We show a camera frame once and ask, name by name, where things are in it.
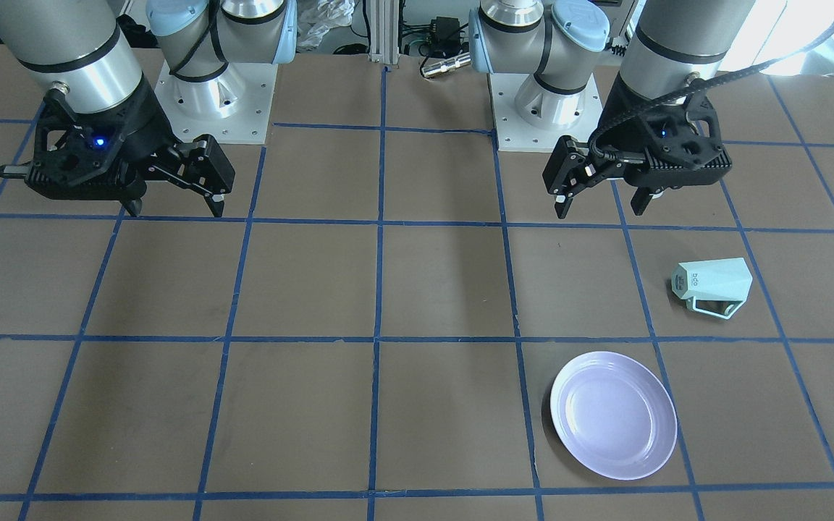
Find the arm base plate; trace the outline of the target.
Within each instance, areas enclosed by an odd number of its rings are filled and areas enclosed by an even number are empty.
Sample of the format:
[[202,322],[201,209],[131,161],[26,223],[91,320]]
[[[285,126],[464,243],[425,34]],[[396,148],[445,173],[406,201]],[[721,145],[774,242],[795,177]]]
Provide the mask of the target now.
[[182,141],[213,135],[219,144],[264,145],[279,66],[231,63],[208,82],[185,82],[160,69],[155,93]]
[[543,89],[531,74],[490,74],[489,87],[500,151],[550,153],[563,135],[585,143],[602,115],[593,76],[568,96]]

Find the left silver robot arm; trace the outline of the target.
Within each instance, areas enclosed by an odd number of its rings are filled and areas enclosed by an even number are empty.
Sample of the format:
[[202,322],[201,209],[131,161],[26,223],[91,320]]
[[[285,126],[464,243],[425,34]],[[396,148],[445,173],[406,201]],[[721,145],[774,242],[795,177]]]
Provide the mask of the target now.
[[611,37],[590,1],[482,1],[468,21],[478,72],[522,74],[514,109],[559,132],[542,179],[559,219],[573,199],[606,180],[636,189],[636,215],[666,190],[707,187],[731,170],[708,91],[754,3],[648,1],[623,54],[598,123],[584,136],[586,89]]

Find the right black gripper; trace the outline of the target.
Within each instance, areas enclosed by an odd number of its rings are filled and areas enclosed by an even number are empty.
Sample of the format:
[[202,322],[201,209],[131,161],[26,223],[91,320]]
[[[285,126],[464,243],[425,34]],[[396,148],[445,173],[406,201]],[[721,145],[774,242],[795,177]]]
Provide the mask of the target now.
[[222,217],[234,166],[211,133],[179,143],[145,76],[118,106],[92,114],[71,109],[68,92],[52,83],[32,159],[1,165],[1,178],[20,179],[49,199],[116,200],[132,217],[141,214],[148,181],[171,182],[201,195],[212,215]]

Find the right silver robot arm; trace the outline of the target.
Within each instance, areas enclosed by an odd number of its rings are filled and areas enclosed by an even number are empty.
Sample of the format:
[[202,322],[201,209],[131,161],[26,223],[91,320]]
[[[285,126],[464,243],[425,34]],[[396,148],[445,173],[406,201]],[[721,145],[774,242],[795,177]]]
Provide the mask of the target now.
[[295,1],[149,1],[167,66],[151,85],[104,1],[0,1],[0,39],[43,89],[33,157],[0,178],[55,200],[116,201],[138,216],[149,182],[222,217],[235,168],[222,144],[261,144],[264,84],[297,53]]

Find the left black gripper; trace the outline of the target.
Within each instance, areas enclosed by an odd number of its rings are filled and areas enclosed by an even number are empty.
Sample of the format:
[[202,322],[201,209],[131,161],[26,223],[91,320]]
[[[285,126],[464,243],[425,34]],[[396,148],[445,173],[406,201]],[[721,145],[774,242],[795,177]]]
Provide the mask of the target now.
[[637,187],[630,208],[635,216],[642,216],[665,189],[712,185],[732,169],[718,116],[705,90],[610,125],[648,101],[618,74],[600,115],[598,126],[606,129],[595,138],[600,152],[589,155],[573,136],[558,138],[542,172],[557,218],[565,219],[580,192],[611,178],[621,176]]

